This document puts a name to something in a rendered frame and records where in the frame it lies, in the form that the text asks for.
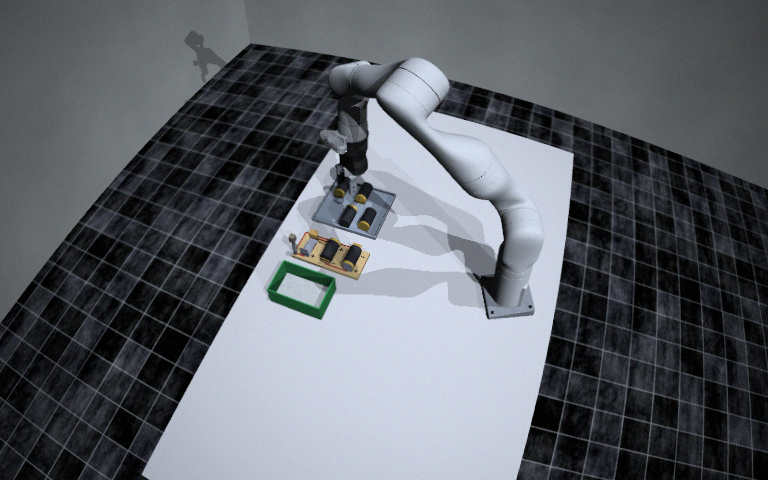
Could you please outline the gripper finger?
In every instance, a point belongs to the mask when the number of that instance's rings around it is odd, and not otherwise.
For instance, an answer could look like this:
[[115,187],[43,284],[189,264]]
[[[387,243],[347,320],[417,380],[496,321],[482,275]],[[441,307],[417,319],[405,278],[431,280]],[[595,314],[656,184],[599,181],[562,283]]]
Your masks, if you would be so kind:
[[[364,174],[363,172],[362,174]],[[357,177],[361,176],[362,174],[358,176],[351,175],[349,176],[349,194],[352,195],[357,191]]]
[[335,165],[336,168],[336,174],[337,174],[337,183],[340,184],[345,181],[345,172],[344,167],[338,163]]

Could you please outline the black battery with gold end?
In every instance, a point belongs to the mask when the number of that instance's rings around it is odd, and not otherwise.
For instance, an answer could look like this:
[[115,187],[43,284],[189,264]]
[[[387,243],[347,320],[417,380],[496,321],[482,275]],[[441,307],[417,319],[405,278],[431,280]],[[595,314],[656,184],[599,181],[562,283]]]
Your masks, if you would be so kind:
[[349,180],[348,177],[345,176],[345,181],[342,182],[340,185],[338,184],[336,189],[334,190],[334,195],[338,198],[343,198],[348,190]]
[[341,218],[339,219],[339,224],[342,227],[348,228],[356,213],[357,213],[357,208],[354,205],[351,205],[351,204],[347,205]]
[[328,259],[331,262],[339,246],[340,246],[340,242],[337,239],[329,238],[322,253],[320,254],[320,257]]
[[373,220],[374,220],[374,218],[375,218],[375,216],[376,216],[376,214],[377,214],[377,212],[376,212],[375,209],[373,209],[371,207],[366,208],[363,216],[361,217],[361,219],[360,219],[360,221],[358,223],[358,227],[361,230],[368,231],[370,226],[371,226],[371,224],[372,224],[372,222],[373,222]]
[[368,182],[364,182],[357,193],[355,200],[360,204],[365,204],[366,200],[368,199],[371,191],[373,189],[372,184]]
[[360,247],[356,245],[351,245],[343,262],[341,263],[342,267],[343,267],[343,263],[347,263],[352,265],[352,270],[353,270],[361,252],[362,252],[362,249]]

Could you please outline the green open-top box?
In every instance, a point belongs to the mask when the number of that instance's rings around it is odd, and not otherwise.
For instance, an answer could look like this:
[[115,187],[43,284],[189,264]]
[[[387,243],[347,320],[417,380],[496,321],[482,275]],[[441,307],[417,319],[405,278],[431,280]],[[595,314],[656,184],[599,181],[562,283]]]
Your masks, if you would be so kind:
[[272,302],[321,320],[335,283],[332,276],[283,260],[267,292]]

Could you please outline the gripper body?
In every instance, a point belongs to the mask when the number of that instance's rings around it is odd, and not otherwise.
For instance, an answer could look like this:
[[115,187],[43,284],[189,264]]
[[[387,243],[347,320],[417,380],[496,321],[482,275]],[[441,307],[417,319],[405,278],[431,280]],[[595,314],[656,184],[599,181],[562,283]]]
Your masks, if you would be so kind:
[[368,121],[358,126],[346,126],[338,120],[337,129],[321,131],[320,140],[339,154],[340,164],[354,176],[367,171]]

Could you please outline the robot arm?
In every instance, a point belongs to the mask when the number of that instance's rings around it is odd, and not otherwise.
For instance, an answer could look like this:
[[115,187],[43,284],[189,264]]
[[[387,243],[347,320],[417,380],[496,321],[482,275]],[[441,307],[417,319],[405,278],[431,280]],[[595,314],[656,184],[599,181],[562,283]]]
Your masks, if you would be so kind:
[[502,307],[522,306],[533,264],[544,244],[539,209],[485,142],[427,124],[426,119],[449,92],[443,72],[417,57],[383,65],[357,61],[334,67],[328,84],[335,94],[344,96],[338,100],[341,124],[363,124],[369,98],[376,97],[383,111],[427,149],[466,193],[490,199],[500,216],[504,238],[492,298]]

